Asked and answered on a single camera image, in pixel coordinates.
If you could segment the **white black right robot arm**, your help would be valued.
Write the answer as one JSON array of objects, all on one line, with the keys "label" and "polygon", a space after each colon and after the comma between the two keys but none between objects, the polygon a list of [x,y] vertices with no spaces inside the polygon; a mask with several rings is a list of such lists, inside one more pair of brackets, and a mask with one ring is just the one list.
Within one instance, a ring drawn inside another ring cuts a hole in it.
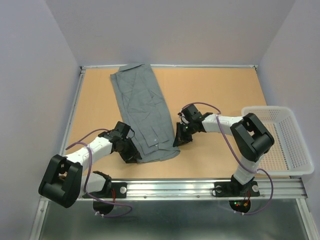
[{"label": "white black right robot arm", "polygon": [[249,188],[258,171],[258,165],[275,140],[260,119],[253,113],[245,116],[220,116],[211,112],[183,113],[182,120],[176,124],[174,147],[193,141],[195,133],[220,133],[225,141],[227,135],[232,136],[241,154],[238,157],[228,142],[227,145],[238,163],[235,173],[231,176],[230,189],[235,195],[242,195]]}]

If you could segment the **aluminium front frame rail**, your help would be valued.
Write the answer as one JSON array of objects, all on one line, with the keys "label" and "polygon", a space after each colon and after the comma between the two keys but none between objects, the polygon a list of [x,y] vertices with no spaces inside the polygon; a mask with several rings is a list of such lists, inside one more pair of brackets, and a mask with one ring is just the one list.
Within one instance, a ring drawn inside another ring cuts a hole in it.
[{"label": "aluminium front frame rail", "polygon": [[227,179],[114,179],[111,188],[119,201],[187,201],[187,200],[267,200],[306,199],[307,193],[301,179],[274,178],[273,189],[267,178],[256,178],[249,189],[235,195],[222,188]]}]

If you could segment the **white perforated plastic basket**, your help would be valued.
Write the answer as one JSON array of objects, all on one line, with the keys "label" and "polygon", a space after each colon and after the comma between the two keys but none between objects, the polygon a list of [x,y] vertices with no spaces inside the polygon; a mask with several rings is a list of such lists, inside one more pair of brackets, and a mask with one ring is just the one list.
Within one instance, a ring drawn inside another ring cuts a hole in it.
[{"label": "white perforated plastic basket", "polygon": [[247,106],[242,115],[255,114],[274,138],[259,167],[272,176],[304,176],[314,164],[293,112],[284,106]]}]

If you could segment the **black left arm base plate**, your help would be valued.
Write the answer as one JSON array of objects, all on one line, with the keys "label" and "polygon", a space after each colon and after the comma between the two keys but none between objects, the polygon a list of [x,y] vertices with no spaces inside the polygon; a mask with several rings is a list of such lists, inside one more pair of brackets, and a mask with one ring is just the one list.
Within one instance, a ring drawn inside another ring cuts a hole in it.
[{"label": "black left arm base plate", "polygon": [[103,190],[92,191],[90,194],[99,199],[125,199],[127,197],[127,186],[126,182],[112,182],[110,186]]}]

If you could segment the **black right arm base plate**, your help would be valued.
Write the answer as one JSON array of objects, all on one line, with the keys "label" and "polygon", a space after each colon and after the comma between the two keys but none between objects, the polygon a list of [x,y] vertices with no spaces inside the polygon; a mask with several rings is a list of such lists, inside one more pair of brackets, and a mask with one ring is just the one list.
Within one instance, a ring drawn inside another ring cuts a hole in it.
[{"label": "black right arm base plate", "polygon": [[215,182],[211,193],[217,198],[244,198],[260,196],[258,183],[256,181],[252,181],[245,185],[231,181]]}]

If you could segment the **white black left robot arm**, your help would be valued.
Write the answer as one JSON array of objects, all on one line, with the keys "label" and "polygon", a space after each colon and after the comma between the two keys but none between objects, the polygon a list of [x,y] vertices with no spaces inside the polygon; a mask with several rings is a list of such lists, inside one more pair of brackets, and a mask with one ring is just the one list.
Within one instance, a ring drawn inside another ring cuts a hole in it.
[{"label": "white black left robot arm", "polygon": [[71,207],[78,197],[85,193],[85,179],[82,174],[97,160],[114,152],[119,153],[126,163],[137,163],[141,154],[127,136],[113,134],[111,131],[100,133],[91,143],[66,156],[54,155],[45,170],[38,193],[64,208]]}]

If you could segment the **grey long sleeve shirt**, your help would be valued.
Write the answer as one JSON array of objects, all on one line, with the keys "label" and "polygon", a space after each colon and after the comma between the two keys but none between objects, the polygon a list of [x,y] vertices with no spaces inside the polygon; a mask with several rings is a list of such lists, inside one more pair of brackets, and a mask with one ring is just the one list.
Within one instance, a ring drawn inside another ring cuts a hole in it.
[{"label": "grey long sleeve shirt", "polygon": [[110,75],[122,120],[134,131],[140,163],[165,161],[180,154],[170,111],[149,64],[128,64]]}]

